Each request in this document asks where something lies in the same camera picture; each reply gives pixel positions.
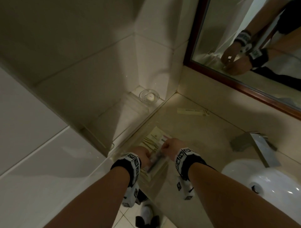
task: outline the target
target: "chrome faucet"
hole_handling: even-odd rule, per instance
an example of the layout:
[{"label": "chrome faucet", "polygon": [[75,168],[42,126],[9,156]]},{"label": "chrome faucet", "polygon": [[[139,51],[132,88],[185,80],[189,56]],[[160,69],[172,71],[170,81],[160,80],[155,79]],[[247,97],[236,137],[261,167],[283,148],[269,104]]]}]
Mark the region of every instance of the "chrome faucet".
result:
[{"label": "chrome faucet", "polygon": [[241,152],[246,148],[253,146],[266,168],[281,165],[274,152],[277,148],[267,141],[265,135],[262,135],[259,132],[245,132],[231,140],[230,145],[235,152]]}]

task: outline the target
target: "sink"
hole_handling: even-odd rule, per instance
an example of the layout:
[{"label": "sink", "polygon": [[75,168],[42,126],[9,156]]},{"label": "sink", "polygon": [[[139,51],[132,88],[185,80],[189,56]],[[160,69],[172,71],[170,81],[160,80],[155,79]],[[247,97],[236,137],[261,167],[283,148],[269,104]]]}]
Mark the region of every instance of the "sink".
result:
[{"label": "sink", "polygon": [[301,185],[259,160],[235,160],[222,174],[240,182],[301,225]]}]

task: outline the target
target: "wristband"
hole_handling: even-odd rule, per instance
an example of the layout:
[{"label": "wristband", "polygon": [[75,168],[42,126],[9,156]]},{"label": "wristband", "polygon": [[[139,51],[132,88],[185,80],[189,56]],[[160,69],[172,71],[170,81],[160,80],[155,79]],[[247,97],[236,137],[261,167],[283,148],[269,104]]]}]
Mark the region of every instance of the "wristband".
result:
[{"label": "wristband", "polygon": [[209,166],[199,154],[193,152],[188,147],[179,150],[175,160],[175,168],[183,180],[189,180],[188,170],[190,166],[196,162]]},{"label": "wristband", "polygon": [[124,154],[122,157],[118,158],[118,160],[112,165],[111,169],[121,166],[125,168],[130,174],[130,182],[128,187],[133,187],[136,183],[140,168],[141,168],[141,160],[134,153]]},{"label": "wristband", "polygon": [[252,67],[261,67],[268,61],[268,50],[266,48],[255,50],[248,55]]},{"label": "wristband", "polygon": [[242,47],[246,46],[251,40],[251,33],[247,30],[241,31],[234,41],[239,42]]}]

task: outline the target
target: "marble countertop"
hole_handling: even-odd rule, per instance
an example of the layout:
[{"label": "marble countertop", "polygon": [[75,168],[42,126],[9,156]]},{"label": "marble countertop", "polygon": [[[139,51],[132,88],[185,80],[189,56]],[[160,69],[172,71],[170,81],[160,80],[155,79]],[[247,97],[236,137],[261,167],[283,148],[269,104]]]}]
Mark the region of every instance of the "marble countertop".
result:
[{"label": "marble countertop", "polygon": [[[221,171],[236,159],[259,159],[253,148],[233,152],[229,141],[243,131],[222,118],[178,114],[177,108],[203,109],[180,94],[174,94],[119,150],[138,145],[157,126],[172,137],[179,138],[199,153],[216,170]],[[175,165],[168,167],[155,178],[149,187],[139,180],[140,189],[178,228],[213,227],[201,202],[195,196],[189,201],[180,197],[176,187],[178,176]]]}]

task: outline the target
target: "hand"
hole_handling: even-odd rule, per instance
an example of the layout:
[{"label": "hand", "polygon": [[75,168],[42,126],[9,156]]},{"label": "hand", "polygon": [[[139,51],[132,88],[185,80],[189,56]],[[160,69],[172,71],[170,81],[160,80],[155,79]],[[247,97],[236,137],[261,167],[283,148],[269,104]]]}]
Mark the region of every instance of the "hand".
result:
[{"label": "hand", "polygon": [[187,147],[182,140],[177,138],[167,139],[161,147],[161,151],[165,156],[168,156],[172,161],[180,149]]},{"label": "hand", "polygon": [[130,152],[136,154],[140,160],[141,160],[141,169],[143,169],[146,166],[151,165],[151,161],[149,160],[149,157],[151,156],[148,149],[146,149],[143,146],[135,146],[131,148]]},{"label": "hand", "polygon": [[228,65],[230,63],[233,63],[236,56],[238,55],[238,53],[241,50],[241,44],[239,42],[233,42],[233,44],[231,44],[224,52],[221,61],[223,64]]},{"label": "hand", "polygon": [[248,56],[244,56],[234,63],[226,66],[225,71],[230,75],[240,75],[252,69],[252,64]]}]

